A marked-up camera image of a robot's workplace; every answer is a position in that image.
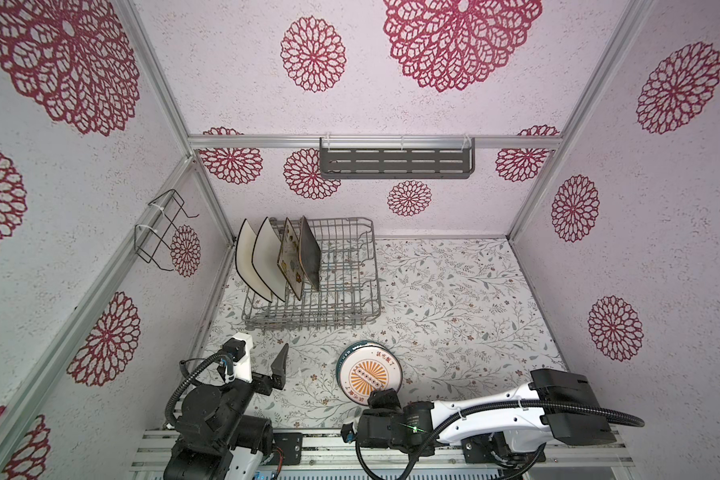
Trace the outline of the round plate orange pattern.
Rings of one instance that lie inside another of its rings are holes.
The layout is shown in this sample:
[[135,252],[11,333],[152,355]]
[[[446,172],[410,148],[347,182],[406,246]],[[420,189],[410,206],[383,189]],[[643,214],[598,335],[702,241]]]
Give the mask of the round plate orange pattern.
[[402,366],[383,347],[364,345],[342,356],[338,363],[337,382],[349,400],[367,406],[374,392],[400,390]]

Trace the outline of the floral patterned square plate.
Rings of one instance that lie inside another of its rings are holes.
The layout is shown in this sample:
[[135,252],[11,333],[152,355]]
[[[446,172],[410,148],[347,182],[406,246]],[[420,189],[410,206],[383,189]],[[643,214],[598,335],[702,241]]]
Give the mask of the floral patterned square plate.
[[291,220],[286,218],[278,254],[278,267],[297,300],[304,291],[303,268],[299,260],[299,236]]

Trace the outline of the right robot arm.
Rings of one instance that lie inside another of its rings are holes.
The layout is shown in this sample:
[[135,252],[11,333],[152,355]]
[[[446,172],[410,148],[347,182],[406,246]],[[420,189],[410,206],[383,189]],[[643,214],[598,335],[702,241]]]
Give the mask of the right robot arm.
[[408,458],[401,478],[437,449],[476,446],[476,456],[519,479],[543,460],[546,445],[600,446],[615,442],[615,426],[642,428],[642,418],[600,405],[589,379],[549,368],[528,383],[472,400],[401,404],[393,389],[371,393],[368,406],[343,424],[341,436],[358,458],[366,449],[396,450]]

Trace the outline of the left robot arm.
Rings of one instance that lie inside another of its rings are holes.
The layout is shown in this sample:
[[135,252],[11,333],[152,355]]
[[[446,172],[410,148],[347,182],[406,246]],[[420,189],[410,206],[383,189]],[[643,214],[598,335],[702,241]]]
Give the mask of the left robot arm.
[[264,461],[275,456],[278,478],[286,454],[277,446],[272,423],[248,416],[254,395],[269,396],[286,383],[289,346],[284,345],[263,375],[248,367],[248,342],[231,338],[193,370],[180,362],[183,380],[165,407],[166,423],[179,437],[164,469],[165,479],[252,479]]

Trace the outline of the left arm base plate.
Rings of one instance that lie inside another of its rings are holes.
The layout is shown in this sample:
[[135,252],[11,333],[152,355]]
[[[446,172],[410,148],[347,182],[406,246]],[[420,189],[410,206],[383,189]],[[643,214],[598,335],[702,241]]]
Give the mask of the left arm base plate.
[[268,462],[271,466],[296,466],[301,464],[304,434],[275,433],[273,440],[272,457]]

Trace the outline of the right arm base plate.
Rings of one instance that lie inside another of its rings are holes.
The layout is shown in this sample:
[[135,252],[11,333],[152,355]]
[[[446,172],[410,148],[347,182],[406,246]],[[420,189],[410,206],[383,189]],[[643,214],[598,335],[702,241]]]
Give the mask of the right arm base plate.
[[530,461],[534,453],[510,450],[503,433],[490,433],[463,439],[461,447],[467,464],[493,464],[503,469],[518,469]]

